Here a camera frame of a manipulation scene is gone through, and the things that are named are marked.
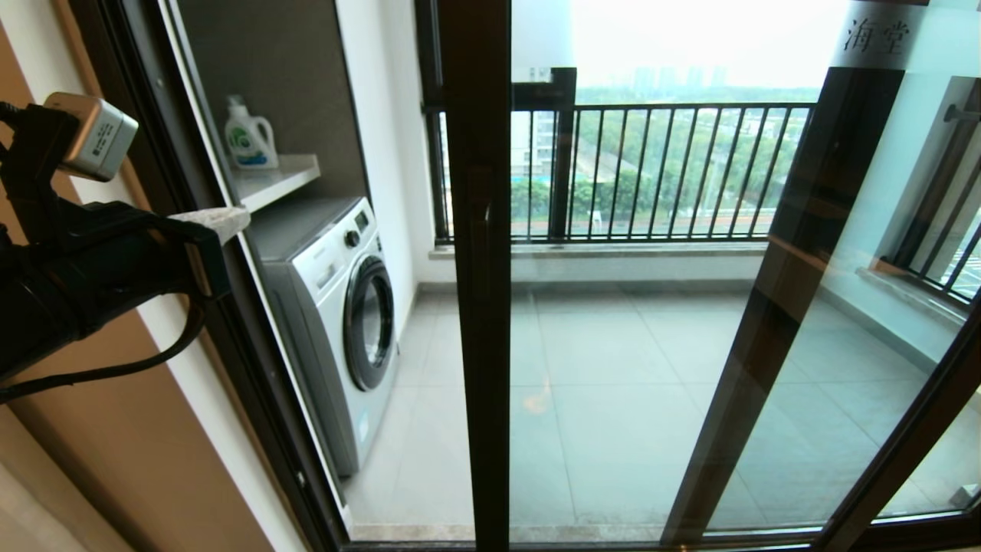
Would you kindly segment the white detergent bottle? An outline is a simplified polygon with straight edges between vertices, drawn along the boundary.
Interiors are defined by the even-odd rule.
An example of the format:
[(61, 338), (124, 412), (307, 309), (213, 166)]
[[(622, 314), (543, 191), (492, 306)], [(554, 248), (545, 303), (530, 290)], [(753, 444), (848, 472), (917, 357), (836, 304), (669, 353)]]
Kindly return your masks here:
[(280, 160), (269, 121), (250, 114), (241, 95), (228, 95), (227, 109), (223, 134), (234, 167), (238, 170), (277, 170)]

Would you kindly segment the black balcony railing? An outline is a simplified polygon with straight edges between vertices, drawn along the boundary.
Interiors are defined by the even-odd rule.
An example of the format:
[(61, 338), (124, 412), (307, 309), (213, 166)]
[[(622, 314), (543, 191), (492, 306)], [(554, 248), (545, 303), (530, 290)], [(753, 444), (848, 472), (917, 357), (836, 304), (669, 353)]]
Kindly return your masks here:
[(767, 237), (813, 103), (576, 104), (571, 234), (560, 242)]

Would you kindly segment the white curtain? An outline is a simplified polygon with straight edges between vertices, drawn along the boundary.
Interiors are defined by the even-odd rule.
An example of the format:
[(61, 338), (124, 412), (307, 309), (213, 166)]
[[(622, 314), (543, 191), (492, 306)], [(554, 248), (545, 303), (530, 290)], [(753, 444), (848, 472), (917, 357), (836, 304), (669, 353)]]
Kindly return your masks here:
[(7, 406), (0, 406), (0, 552), (133, 552)]

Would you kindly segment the dark balcony window frame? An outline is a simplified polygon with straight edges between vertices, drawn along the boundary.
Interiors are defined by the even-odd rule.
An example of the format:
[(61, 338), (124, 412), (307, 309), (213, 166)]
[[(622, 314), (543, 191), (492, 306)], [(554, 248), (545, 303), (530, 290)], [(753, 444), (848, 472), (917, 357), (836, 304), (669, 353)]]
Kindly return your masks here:
[[(454, 241), (438, 0), (413, 0), (435, 245)], [(571, 0), (511, 0), (510, 234), (561, 242), (571, 234), (578, 72)]]

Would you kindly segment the dark brown cabinet niche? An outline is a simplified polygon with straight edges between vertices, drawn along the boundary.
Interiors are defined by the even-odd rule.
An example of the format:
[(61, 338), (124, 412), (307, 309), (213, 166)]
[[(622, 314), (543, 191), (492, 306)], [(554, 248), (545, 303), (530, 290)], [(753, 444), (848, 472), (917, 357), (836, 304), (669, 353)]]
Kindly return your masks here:
[(238, 202), (228, 98), (272, 126), (280, 155), (315, 155), (297, 198), (370, 198), (334, 0), (166, 0), (221, 195)]

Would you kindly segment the brown sliding door frame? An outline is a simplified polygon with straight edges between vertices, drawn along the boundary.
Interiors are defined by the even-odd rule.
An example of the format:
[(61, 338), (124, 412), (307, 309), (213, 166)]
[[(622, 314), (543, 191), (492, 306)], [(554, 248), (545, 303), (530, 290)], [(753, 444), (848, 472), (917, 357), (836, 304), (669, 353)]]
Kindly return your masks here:
[(868, 174), (930, 0), (848, 0), (763, 263), (660, 541), (695, 548), (745, 453)]

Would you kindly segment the white shelf board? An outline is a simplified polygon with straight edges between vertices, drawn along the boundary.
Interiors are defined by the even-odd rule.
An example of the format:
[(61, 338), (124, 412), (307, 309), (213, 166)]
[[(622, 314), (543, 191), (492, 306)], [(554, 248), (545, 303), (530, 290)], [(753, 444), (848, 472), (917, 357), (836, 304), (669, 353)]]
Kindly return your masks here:
[(230, 192), (235, 204), (250, 213), (298, 191), (321, 176), (318, 157), (314, 154), (288, 154), (280, 158), (279, 168), (262, 170), (231, 169)]

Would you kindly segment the brown door handle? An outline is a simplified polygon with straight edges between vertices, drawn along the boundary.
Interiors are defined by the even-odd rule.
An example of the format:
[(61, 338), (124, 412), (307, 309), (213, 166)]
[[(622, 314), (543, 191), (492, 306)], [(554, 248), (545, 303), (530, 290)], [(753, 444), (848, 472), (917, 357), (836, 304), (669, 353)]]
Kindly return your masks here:
[(491, 254), (491, 213), (493, 203), (479, 200), (471, 204), (471, 279), (477, 301), (489, 301), (493, 297), (494, 263)]

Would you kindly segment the grey stone window sill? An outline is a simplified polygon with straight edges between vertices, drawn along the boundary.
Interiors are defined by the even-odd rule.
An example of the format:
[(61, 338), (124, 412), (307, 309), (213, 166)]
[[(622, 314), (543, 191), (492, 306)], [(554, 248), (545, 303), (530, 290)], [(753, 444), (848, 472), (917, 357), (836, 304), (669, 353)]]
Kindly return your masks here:
[(763, 255), (768, 241), (706, 242), (574, 242), (566, 245), (516, 245), (510, 249), (512, 259), (574, 258), (686, 258), (686, 256), (754, 256)]

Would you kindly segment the dark brown glass sliding door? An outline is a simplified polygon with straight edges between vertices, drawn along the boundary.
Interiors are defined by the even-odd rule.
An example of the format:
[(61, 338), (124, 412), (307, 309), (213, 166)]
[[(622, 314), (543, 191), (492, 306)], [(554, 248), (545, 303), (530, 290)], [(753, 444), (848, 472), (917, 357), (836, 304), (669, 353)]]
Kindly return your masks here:
[[(625, 542), (513, 542), (510, 514), (510, 186), (507, 144), (512, 109), (511, 0), (438, 0), (444, 99), (457, 216), (456, 272), (463, 336), (475, 552), (945, 552), (981, 547), (981, 498), (959, 513), (876, 520), (915, 465), (970, 402), (981, 375), (981, 310), (947, 348), (937, 372), (904, 410), (897, 428), (819, 525), (785, 530), (709, 531), (695, 548), (658, 538)], [(910, 74), (936, 74), (940, 54), (981, 55), (981, 11), (930, 0), (912, 50)], [(490, 200), (493, 297), (477, 301), (471, 279), (471, 204)]]

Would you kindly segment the white front-load washing machine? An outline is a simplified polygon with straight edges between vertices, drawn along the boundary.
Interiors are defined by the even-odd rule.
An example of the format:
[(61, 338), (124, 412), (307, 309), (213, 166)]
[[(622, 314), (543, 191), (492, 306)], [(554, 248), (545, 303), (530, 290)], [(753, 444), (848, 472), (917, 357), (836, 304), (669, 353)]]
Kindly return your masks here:
[(317, 434), (350, 478), (395, 382), (395, 291), (375, 213), (365, 198), (285, 199), (255, 214), (248, 237)]

